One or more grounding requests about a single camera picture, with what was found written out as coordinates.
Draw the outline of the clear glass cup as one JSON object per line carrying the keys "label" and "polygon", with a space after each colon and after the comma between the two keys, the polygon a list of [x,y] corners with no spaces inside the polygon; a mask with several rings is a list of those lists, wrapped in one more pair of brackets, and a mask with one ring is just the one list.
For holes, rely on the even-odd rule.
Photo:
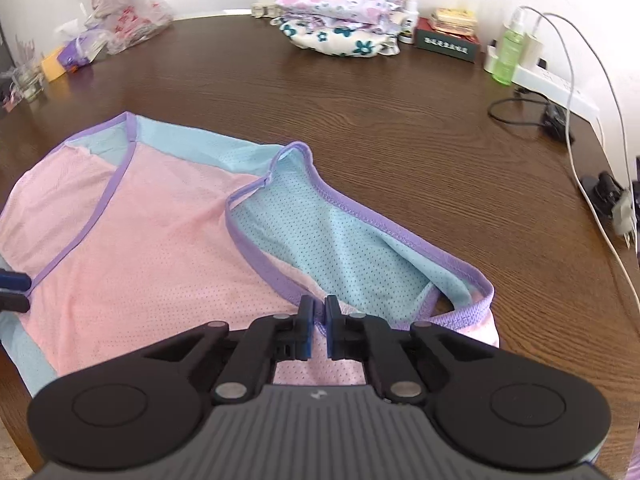
{"label": "clear glass cup", "polygon": [[44,76],[38,64],[27,63],[14,68],[12,79],[18,93],[27,102],[35,101],[44,89]]}

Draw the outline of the yellow cup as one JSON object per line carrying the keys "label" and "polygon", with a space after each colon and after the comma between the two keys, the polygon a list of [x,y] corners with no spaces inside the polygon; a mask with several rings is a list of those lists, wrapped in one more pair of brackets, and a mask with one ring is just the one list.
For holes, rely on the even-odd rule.
{"label": "yellow cup", "polygon": [[66,73],[64,66],[58,60],[62,51],[62,47],[54,49],[40,62],[41,71],[47,82],[55,81]]}

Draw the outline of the green spray bottle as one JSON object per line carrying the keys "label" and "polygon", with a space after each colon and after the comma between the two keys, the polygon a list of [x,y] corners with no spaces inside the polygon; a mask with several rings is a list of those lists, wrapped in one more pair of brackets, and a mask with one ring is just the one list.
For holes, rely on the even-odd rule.
{"label": "green spray bottle", "polygon": [[524,48],[524,25],[521,10],[515,10],[497,44],[497,58],[492,78],[499,84],[510,86]]}

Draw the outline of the clutter of small desk items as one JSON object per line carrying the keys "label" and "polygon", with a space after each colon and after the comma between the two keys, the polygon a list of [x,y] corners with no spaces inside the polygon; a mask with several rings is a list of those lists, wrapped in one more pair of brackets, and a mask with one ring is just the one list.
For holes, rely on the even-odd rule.
{"label": "clutter of small desk items", "polygon": [[41,91],[39,73],[29,64],[16,65],[1,39],[1,114],[8,114],[22,101],[32,102]]}

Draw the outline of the pink floral folded cloth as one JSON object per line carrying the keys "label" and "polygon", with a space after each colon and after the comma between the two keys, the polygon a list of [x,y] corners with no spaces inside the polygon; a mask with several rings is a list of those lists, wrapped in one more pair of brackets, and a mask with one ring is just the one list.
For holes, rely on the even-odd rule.
{"label": "pink floral folded cloth", "polygon": [[381,26],[401,8],[401,0],[276,0],[282,18],[299,20],[309,26]]}

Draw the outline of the white charger plug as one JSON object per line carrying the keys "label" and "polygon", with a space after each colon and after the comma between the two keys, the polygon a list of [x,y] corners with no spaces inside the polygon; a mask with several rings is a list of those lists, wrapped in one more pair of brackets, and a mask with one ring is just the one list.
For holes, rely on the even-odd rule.
{"label": "white charger plug", "polygon": [[518,65],[526,70],[532,70],[541,59],[543,50],[544,44],[535,35],[526,32],[523,37],[523,49]]}

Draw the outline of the dark green box white text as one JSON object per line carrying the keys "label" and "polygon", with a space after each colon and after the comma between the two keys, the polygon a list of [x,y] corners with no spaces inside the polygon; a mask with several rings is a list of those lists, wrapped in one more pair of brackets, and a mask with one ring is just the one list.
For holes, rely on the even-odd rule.
{"label": "dark green box white text", "polygon": [[419,18],[414,31],[417,48],[447,55],[450,58],[475,63],[480,54],[480,42],[475,36],[457,36],[434,29],[427,18]]}

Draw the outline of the yellow snack pack stack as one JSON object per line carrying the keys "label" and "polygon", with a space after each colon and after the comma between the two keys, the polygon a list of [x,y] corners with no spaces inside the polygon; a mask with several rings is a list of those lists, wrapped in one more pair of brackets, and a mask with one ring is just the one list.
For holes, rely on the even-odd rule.
{"label": "yellow snack pack stack", "polygon": [[444,34],[471,37],[476,32],[477,19],[469,10],[437,8],[428,20],[435,30]]}

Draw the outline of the pink blue purple garment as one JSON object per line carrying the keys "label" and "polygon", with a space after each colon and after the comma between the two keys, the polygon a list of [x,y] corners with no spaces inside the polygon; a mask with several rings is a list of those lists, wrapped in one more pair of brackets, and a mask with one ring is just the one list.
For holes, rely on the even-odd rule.
{"label": "pink blue purple garment", "polygon": [[324,182],[310,148],[131,113],[65,140],[1,211],[1,264],[32,284],[1,341],[30,393],[203,325],[242,330],[304,295],[498,344],[479,270]]}

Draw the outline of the purple packet in plastic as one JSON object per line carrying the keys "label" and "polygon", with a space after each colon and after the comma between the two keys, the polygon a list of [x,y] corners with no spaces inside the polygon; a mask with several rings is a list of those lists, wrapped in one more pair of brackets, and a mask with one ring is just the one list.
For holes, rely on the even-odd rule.
{"label": "purple packet in plastic", "polygon": [[90,29],[70,40],[56,59],[66,72],[92,64],[106,49],[107,34],[102,29]]}

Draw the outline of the white power strip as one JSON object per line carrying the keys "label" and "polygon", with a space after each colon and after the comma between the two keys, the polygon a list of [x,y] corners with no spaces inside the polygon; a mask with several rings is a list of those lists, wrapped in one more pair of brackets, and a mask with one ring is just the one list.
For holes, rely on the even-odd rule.
{"label": "white power strip", "polygon": [[[514,97],[510,99],[511,102],[517,101],[526,94],[526,102],[532,102],[533,96],[537,96],[536,101],[542,104],[553,102],[559,106],[566,106],[570,93],[570,82],[548,70],[544,51],[532,70],[516,66],[513,83],[516,85],[516,91]],[[574,90],[570,110],[590,123],[601,146],[604,146],[604,131],[598,108],[578,89]]]}

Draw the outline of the white teal flower folded cloth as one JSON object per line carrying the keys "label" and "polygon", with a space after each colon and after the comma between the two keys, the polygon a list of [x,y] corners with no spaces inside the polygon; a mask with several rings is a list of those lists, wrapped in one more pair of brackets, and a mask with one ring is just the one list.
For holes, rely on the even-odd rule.
{"label": "white teal flower folded cloth", "polygon": [[295,20],[282,22],[278,29],[299,49],[338,58],[374,58],[400,53],[395,35],[380,35],[347,26],[323,26],[310,30]]}

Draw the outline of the clear plastic bag red print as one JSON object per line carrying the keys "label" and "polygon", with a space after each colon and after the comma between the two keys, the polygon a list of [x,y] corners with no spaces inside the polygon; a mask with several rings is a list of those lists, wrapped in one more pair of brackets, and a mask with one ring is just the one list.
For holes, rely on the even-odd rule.
{"label": "clear plastic bag red print", "polygon": [[96,9],[86,21],[106,41],[109,55],[116,55],[141,44],[166,29],[174,20],[163,2],[122,0]]}

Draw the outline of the phone on black stand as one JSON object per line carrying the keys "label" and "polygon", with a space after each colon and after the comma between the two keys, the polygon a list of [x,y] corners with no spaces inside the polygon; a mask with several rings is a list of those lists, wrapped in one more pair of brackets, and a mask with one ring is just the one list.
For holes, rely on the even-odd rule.
{"label": "phone on black stand", "polygon": [[636,244],[639,227],[639,182],[632,181],[624,188],[609,171],[597,177],[583,176],[579,182],[585,189],[600,219],[611,223],[614,233],[628,247]]}

